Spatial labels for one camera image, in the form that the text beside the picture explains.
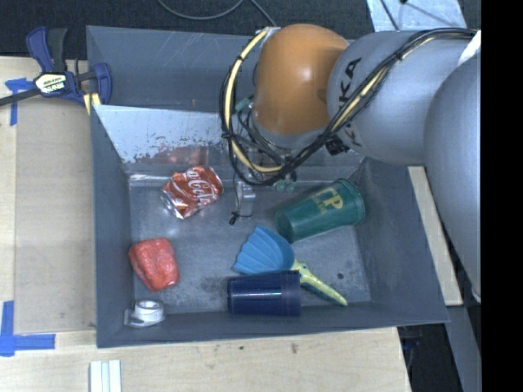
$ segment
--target wooden table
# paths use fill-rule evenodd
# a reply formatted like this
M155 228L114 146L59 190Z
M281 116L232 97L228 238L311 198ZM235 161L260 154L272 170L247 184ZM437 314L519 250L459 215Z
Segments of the wooden table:
M0 96L11 94L3 83L7 79L26 77L31 79L38 74L38 65L30 58L0 57ZM45 276L44 264L28 266L20 263L26 260L23 245L19 245L16 237L16 207L25 197L21 181L27 179L27 158L17 158L17 136L28 139L27 135L17 135L24 128L9 126L10 106L0 108L0 302L17 298L25 289L23 283L17 282L22 274L15 278L15 267L40 272ZM44 100L37 96L31 101L19 104L19 116L25 112L45 114L53 112L47 118L60 120L60 116L82 115L82 108L68 104L63 100ZM33 130L34 138L40 137L45 130ZM74 152L72 145L64 146L64 151ZM45 156L49 145L41 144L34 147ZM446 251L445 239L441 233L440 223L435 214L430 190L423 169L411 169L418 202L422 210L423 223L427 232L431 231L429 243L435 257L436 269L441 281L447 305L459 305L458 285L454 271ZM46 196L61 196L53 193L52 182L42 188ZM71 219L61 219L67 225ZM45 228L53 228L52 220ZM60 236L60 231L70 231L70 228L55 225L54 237ZM42 263L48 262L49 252L40 252ZM60 257L55 254L53 269L66 273ZM83 267L89 276L92 269ZM83 324L89 319L90 306L83 312L61 315L59 308L53 308L55 302L62 300L69 307L79 307L80 301L86 295L78 292L82 289L71 289L71 281L65 278L60 282L49 283L49 289L55 291L50 295L45 292L35 292L40 296L39 303L34 307L25 307L20 312L24 319L41 318L44 323L56 323L62 332L56 334L55 350L17 351L12 358L0 357L0 389L16 391L85 391L88 388L88 368L93 360L109 361L119 359L122 368L122 386L124 392L151 390L351 390L351 391L409 391L409 378L400 347L400 339L395 328L374 329L352 332L337 332L308 336L285 336L236 341L209 341L202 343L184 343L175 345L148 345L142 347L125 347L119 349L96 348L96 331ZM83 285L92 283L89 277L80 282ZM93 291L92 285L87 286L87 297ZM49 314L42 316L42 308L48 306ZM68 323L60 325L61 319L69 318ZM68 326L77 324L81 329L68 330Z

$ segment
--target green plastic cup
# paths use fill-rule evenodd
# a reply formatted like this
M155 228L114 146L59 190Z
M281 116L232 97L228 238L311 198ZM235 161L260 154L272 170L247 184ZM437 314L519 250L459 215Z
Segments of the green plastic cup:
M348 180L337 179L306 198L275 213L276 230L290 243L365 219L360 191Z

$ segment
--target red can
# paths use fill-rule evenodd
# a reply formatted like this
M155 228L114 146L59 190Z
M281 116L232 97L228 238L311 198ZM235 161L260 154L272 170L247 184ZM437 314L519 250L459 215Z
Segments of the red can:
M185 219L216 202L223 193L223 184L211 167L197 166L174 173L162 191L166 207Z

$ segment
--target white plastic piece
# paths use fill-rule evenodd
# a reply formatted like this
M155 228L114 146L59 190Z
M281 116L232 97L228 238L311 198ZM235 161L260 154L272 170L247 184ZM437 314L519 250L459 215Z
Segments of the white plastic piece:
M89 392L122 392L122 368L119 360L91 362Z
M129 327L150 327L165 319L163 305L157 301L136 301L132 308L125 310L123 323Z
M463 54L459 58L458 66L463 64L466 60L470 60L481 48L481 29L477 31L476 35L474 35L474 38L470 41L470 43L465 48L465 51L463 51Z

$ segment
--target blue clamp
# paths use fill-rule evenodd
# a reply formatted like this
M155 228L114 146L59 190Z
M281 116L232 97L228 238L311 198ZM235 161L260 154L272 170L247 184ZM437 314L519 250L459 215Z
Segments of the blue clamp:
M60 97L85 106L85 95L80 83L96 79L98 98L104 105L109 103L113 91L110 68L106 63L94 65L93 71L74 75L67 71L63 60L63 41L67 29L50 29L41 26L31 31L26 38L29 54L40 65L42 72L34 80L34 87L23 92L13 93L0 99L0 106L16 103L28 97Z
M16 78L14 80L7 80L6 86L15 95L19 91L31 90L34 88L34 83L30 82L26 78ZM16 125L18 122L18 104L14 102L11 105L11 119L9 121L10 126Z
M0 356L12 357L18 350L53 350L56 334L16 336L13 334L15 302L3 303L2 330L0 331Z

